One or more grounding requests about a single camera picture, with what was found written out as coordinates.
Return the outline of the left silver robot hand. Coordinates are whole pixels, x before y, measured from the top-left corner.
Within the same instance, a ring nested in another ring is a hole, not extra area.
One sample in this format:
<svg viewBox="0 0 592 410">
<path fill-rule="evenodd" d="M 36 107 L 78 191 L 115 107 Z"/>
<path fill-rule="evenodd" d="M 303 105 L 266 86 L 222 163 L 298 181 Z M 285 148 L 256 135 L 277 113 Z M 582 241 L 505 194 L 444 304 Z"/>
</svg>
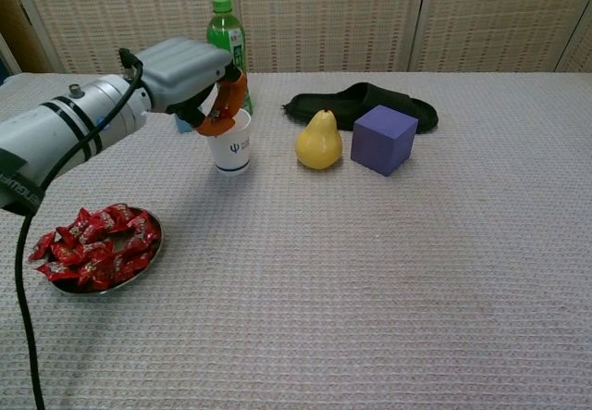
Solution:
<svg viewBox="0 0 592 410">
<path fill-rule="evenodd" d="M 230 51 L 175 37 L 136 57 L 142 62 L 142 88 L 152 112 L 174 114 L 206 137 L 220 136 L 235 126 L 247 77 Z"/>
</svg>

